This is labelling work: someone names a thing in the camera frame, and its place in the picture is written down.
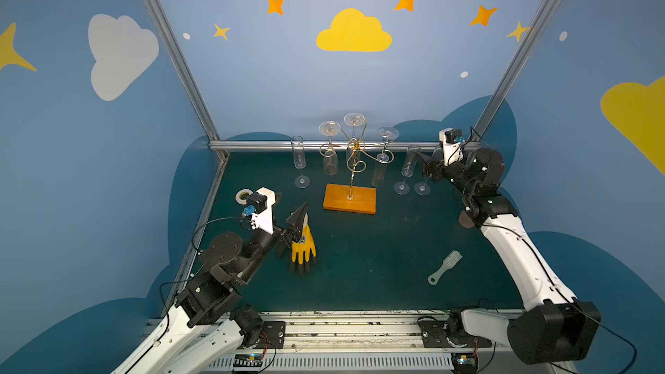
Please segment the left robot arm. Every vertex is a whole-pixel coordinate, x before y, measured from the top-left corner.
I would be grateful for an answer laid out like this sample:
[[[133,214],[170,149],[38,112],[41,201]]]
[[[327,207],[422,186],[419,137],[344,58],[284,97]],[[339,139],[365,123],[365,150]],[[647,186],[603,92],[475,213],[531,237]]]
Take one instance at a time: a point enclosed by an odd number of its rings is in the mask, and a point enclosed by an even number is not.
[[[273,365],[284,345],[285,325],[264,322],[251,305],[242,303],[237,288],[249,284],[275,245],[280,252],[290,249],[290,268],[300,273],[316,261],[308,205],[302,204],[280,227],[273,214],[279,199],[267,188],[247,197],[240,218],[249,223],[251,239],[230,231],[215,237],[200,252],[202,267],[183,281],[166,316],[115,372],[200,373],[239,349],[258,352],[244,358],[257,372]]]

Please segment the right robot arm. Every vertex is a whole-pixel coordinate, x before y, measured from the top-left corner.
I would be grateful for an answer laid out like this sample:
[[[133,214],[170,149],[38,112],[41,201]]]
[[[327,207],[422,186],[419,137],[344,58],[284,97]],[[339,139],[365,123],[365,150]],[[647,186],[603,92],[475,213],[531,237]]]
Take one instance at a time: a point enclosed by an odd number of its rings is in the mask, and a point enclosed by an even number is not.
[[[580,301],[540,254],[517,209],[499,192],[505,171],[502,155],[489,148],[472,151],[454,145],[450,155],[422,155],[423,173],[446,180],[461,192],[463,213],[502,259],[516,285],[523,311],[509,318],[498,311],[468,308],[457,318],[458,330],[508,346],[527,365],[559,365],[588,354],[601,313]]]

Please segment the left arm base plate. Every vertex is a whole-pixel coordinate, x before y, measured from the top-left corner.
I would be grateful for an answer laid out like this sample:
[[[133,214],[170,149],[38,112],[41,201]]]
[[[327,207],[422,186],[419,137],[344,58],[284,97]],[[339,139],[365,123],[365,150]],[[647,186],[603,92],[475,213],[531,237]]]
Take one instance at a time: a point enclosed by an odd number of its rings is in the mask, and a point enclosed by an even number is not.
[[[285,321],[265,321],[260,328],[249,334],[247,347],[250,349],[263,349],[266,344],[269,348],[282,349],[286,339]]]

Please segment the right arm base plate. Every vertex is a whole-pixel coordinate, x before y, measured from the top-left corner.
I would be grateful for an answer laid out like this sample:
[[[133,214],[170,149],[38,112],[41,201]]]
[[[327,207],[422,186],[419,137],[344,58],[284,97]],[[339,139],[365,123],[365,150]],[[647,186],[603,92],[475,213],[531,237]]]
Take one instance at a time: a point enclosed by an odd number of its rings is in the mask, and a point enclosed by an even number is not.
[[[455,320],[436,320],[433,317],[417,319],[425,348],[492,348],[493,343],[483,337],[465,332]]]

